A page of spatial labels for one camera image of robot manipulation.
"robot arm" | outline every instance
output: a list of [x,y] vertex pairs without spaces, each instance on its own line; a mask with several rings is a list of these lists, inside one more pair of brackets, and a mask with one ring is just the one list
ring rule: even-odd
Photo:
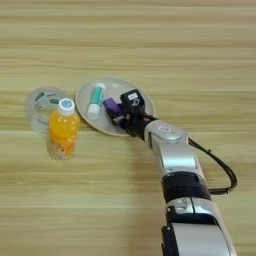
[[113,124],[144,140],[159,161],[167,220],[163,255],[237,256],[187,132],[147,115],[138,90],[122,94],[121,101],[122,117],[107,109]]

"black cable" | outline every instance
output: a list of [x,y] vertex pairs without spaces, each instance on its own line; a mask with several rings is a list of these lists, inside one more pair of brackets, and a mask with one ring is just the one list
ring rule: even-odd
[[222,194],[227,194],[227,193],[231,192],[237,186],[237,177],[236,177],[236,174],[234,173],[234,171],[226,163],[224,163],[221,159],[219,159],[217,156],[215,156],[210,149],[209,150],[205,149],[200,144],[198,144],[197,142],[193,141],[190,138],[189,138],[188,142],[192,147],[203,151],[205,154],[207,154],[213,160],[215,160],[230,179],[231,185],[229,187],[209,189],[210,193],[212,195],[222,195]]

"wood grain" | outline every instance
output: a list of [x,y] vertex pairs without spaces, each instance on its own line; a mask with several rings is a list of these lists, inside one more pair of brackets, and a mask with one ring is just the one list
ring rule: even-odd
[[[255,45],[255,0],[0,0],[0,255],[161,255],[159,171],[142,142],[83,124],[75,156],[54,161],[26,124],[33,89],[73,97],[115,76],[236,170],[237,190],[214,200],[238,255],[254,256]],[[198,155],[209,187],[227,184]]]

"orange liquid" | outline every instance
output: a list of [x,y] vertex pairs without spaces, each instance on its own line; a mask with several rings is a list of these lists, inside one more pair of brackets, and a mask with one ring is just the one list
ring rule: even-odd
[[67,159],[73,154],[79,127],[80,118],[77,113],[71,116],[61,115],[58,110],[51,113],[48,151],[54,158]]

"plastic bottle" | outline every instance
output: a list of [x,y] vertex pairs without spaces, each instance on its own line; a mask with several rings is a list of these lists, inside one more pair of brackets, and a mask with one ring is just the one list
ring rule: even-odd
[[75,140],[80,118],[75,112],[75,103],[68,98],[59,101],[58,108],[49,118],[48,150],[56,159],[69,158],[75,149]]
[[103,83],[97,83],[93,89],[90,105],[87,111],[87,117],[91,120],[99,118],[99,112],[103,103],[103,94],[106,86]]

